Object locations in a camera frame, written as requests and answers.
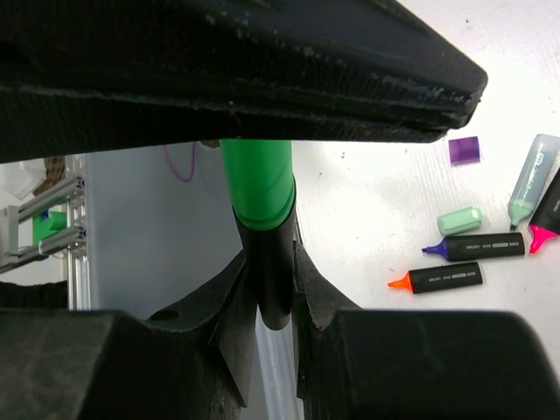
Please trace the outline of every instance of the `marker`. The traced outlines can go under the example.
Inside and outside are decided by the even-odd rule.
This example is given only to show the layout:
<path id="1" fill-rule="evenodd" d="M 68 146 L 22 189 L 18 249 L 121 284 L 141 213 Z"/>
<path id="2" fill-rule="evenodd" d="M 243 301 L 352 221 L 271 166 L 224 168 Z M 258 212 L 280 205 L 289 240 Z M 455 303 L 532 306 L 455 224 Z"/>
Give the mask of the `marker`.
<path id="1" fill-rule="evenodd" d="M 512 232 L 535 210 L 558 150 L 560 138 L 546 134 L 535 137 L 507 205 Z"/>
<path id="2" fill-rule="evenodd" d="M 530 254 L 536 254 L 544 242 L 560 235 L 560 171 L 552 179 L 528 226 L 533 232 Z"/>
<path id="3" fill-rule="evenodd" d="M 467 262 L 430 269 L 412 269 L 401 280 L 389 283 L 388 287 L 406 289 L 416 295 L 477 284 L 482 284 L 480 266 L 477 262 Z"/>
<path id="4" fill-rule="evenodd" d="M 524 256 L 525 242 L 522 234 L 448 236 L 435 247 L 422 248 L 422 252 L 438 254 L 451 262 Z"/>

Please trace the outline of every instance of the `gray translucent marker body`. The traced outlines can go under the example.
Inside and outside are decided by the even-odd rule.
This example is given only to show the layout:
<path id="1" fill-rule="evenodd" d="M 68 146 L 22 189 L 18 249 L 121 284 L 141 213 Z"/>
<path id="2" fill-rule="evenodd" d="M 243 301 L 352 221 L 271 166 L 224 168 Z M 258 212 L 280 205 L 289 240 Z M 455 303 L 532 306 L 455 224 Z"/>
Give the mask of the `gray translucent marker body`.
<path id="1" fill-rule="evenodd" d="M 560 138 L 546 134 L 535 137 L 507 205 L 511 230 L 535 211 L 558 150 Z"/>

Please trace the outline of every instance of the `pink highlighter tip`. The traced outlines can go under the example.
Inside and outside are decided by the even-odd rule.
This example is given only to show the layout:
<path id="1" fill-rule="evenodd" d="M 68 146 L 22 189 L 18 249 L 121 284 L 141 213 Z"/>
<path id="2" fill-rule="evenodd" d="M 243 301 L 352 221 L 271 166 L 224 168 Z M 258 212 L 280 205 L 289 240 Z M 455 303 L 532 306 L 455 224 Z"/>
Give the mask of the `pink highlighter tip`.
<path id="1" fill-rule="evenodd" d="M 533 242 L 531 242 L 531 248 L 529 250 L 529 253 L 531 255 L 536 254 L 537 251 L 548 239 L 553 239 L 558 237 L 558 234 L 555 234 L 554 232 L 550 232 L 549 230 L 543 227 L 529 225 L 529 228 L 533 232 Z"/>

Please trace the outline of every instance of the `white tabletop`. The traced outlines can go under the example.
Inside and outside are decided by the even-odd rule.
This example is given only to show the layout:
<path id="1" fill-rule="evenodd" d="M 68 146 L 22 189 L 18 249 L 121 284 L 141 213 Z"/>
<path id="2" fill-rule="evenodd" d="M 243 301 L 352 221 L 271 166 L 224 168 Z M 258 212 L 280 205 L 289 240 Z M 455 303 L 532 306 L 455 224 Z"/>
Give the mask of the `white tabletop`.
<path id="1" fill-rule="evenodd" d="M 357 304 L 520 314 L 560 373 L 560 240 L 536 256 L 480 263 L 481 287 L 412 295 L 387 282 L 446 263 L 420 248 L 436 218 L 482 209 L 480 233 L 508 230 L 509 194 L 536 134 L 560 136 L 560 7 L 556 0 L 402 0 L 488 73 L 475 117 L 447 138 L 478 136 L 479 164 L 451 167 L 434 144 L 295 142 L 298 216 L 318 269 Z M 521 226 L 526 243 L 530 234 Z"/>

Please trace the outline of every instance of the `white container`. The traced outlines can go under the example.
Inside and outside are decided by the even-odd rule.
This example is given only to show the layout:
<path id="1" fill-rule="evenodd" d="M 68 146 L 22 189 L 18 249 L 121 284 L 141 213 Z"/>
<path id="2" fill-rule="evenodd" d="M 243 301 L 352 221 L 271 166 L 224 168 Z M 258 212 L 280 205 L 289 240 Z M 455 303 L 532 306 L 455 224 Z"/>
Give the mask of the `white container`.
<path id="1" fill-rule="evenodd" d="M 45 160 L 0 164 L 0 189 L 23 200 L 46 180 Z"/>

